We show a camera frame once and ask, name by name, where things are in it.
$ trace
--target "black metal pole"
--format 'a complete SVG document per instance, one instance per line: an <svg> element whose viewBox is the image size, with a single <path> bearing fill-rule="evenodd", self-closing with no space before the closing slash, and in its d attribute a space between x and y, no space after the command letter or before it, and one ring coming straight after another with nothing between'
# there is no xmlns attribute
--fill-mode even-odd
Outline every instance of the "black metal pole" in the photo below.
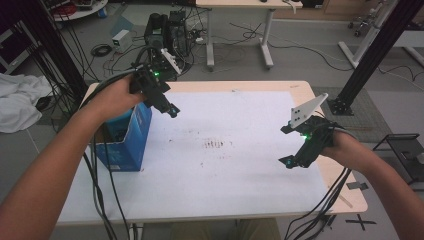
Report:
<svg viewBox="0 0 424 240"><path fill-rule="evenodd" d="M74 95L76 105L79 105L88 89L78 68L63 45L59 34L43 7L40 0L15 0L15 14L25 24L33 37L41 43L56 68L68 83L69 89Z"/></svg>
<svg viewBox="0 0 424 240"><path fill-rule="evenodd" d="M336 99L327 101L334 115L349 114L356 96L423 4L424 0L399 0L342 91Z"/></svg>

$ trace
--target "cardboard box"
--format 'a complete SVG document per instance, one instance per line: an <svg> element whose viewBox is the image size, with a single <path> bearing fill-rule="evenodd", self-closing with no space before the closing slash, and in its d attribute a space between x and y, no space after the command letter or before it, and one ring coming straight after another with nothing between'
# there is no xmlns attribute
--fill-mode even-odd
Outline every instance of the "cardboard box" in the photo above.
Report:
<svg viewBox="0 0 424 240"><path fill-rule="evenodd" d="M107 126L108 123L103 124L99 133L96 134L96 151L100 161L106 167L110 164L110 169L114 172L140 171L151 119L152 110L150 108L147 108L144 103L136 105L132 111L125 137L120 142L113 141L114 137L110 134L103 134L109 133L108 129L111 129L111 126ZM113 120L108 122L109 124L117 123Z"/></svg>

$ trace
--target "floor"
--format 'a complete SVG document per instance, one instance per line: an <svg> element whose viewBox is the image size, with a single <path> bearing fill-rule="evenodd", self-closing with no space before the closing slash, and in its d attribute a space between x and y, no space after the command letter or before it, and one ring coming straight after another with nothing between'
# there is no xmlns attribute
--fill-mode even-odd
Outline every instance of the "floor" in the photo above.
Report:
<svg viewBox="0 0 424 240"><path fill-rule="evenodd" d="M170 6L144 6L109 4L107 7L108 17L101 19L96 15L72 21L71 25L65 24L61 30L65 39L71 42L70 34L73 29L78 37L82 49L88 57L84 67L86 69L91 57L89 52L97 44L112 44L111 38L122 28L129 28L134 36L142 36L145 23L152 12L167 13L169 10L178 10ZM199 10L200 19L205 24L205 15ZM275 66L267 69L257 45L263 26L259 26L257 33L249 29L255 29L258 21L245 13L234 13L232 18L219 11L215 15L214 28L215 61L214 71L205 67L205 49L203 45L196 46L193 50L195 56L194 65L186 74L178 78L178 81L228 81L228 80L306 80L311 86L316 87L343 87L349 80L353 70L337 43L344 41L355 51L362 37L354 37L354 31L347 28L347 22L323 22L323 21L288 21L275 20L269 42L278 46L270 48ZM234 27L229 22L239 25ZM189 27L200 27L199 18L188 21ZM243 36L251 36L249 41L235 45L235 40L243 40ZM134 39L134 48L143 45L139 38ZM71 44L73 52L77 52L75 45ZM424 54L424 49L417 48ZM116 59L112 64L114 72L128 68L134 61L137 51L131 51L125 56ZM91 64L97 78L103 80L111 72L105 70L107 60L111 54L103 58L95 58ZM424 122L424 74L412 79L424 69L413 60L403 49L393 48L380 64L383 71L392 70L382 74L376 71L365 89L368 91L374 104L383 115L393 133L423 133ZM14 74L40 75L40 71L31 60L24 62ZM0 199L3 199L24 169L32 159L54 137L55 132L49 125L36 124L27 130L13 134L0 134ZM383 157L395 167L399 167L390 154ZM367 183L367 180L359 173L354 173L357 180ZM360 215L346 214L335 218L331 226L324 228L317 239L398 239L390 220L387 217L378 197L372 187L363 190L368 202L369 209ZM280 232L284 236L288 223L293 218L277 218ZM213 239L226 239L228 230L235 226L236 221L211 222ZM116 224L116 229L122 239L126 238L122 225ZM165 240L169 239L170 223L145 224L143 239ZM57 227L51 239L105 239L103 226L74 226Z"/></svg>

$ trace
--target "electronic device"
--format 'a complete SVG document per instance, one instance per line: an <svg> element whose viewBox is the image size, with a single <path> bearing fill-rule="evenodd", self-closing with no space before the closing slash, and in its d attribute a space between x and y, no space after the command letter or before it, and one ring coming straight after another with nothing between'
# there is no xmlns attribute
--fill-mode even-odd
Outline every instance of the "electronic device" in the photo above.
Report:
<svg viewBox="0 0 424 240"><path fill-rule="evenodd" d="M165 49L161 49L161 52L156 52L152 56L154 57L149 64L142 65L133 73L130 93L141 91L147 97L144 101L147 107L154 106L161 113L166 112L174 118L180 110L170 103L163 93L171 89L166 81L176 80L175 73L180 74L181 70Z"/></svg>
<svg viewBox="0 0 424 240"><path fill-rule="evenodd" d="M165 14L150 14L146 30L144 31L146 45L152 46L158 49L158 51L162 48L168 48L168 44L165 41L167 36L167 22L168 16Z"/></svg>
<svg viewBox="0 0 424 240"><path fill-rule="evenodd" d="M130 31L121 30L112 38L112 42L117 52L124 53L132 45Z"/></svg>
<svg viewBox="0 0 424 240"><path fill-rule="evenodd" d="M169 51L174 55L187 57L190 53L187 40L186 12L171 11L168 19L167 42Z"/></svg>
<svg viewBox="0 0 424 240"><path fill-rule="evenodd" d="M327 97L328 94L324 93L297 108L293 108L291 120L287 126L281 128L281 131L285 134L297 131L305 137L305 143L295 156L290 155L279 159L287 168L291 169L297 166L303 168L309 167L325 147L333 146L334 130L346 132L336 122L312 115Z"/></svg>

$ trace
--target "hand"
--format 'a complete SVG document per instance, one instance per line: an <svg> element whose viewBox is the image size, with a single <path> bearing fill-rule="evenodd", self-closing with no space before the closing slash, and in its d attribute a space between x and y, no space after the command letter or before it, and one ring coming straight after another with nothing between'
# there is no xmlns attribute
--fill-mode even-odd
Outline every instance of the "hand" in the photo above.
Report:
<svg viewBox="0 0 424 240"><path fill-rule="evenodd" d="M321 154L361 173L367 171L370 167L370 161L377 157L374 152L347 133L334 131L333 143L333 147L324 148Z"/></svg>
<svg viewBox="0 0 424 240"><path fill-rule="evenodd" d="M112 83L81 110L91 112L100 122L122 115L146 99L142 93L129 93L131 79L132 75L127 75Z"/></svg>

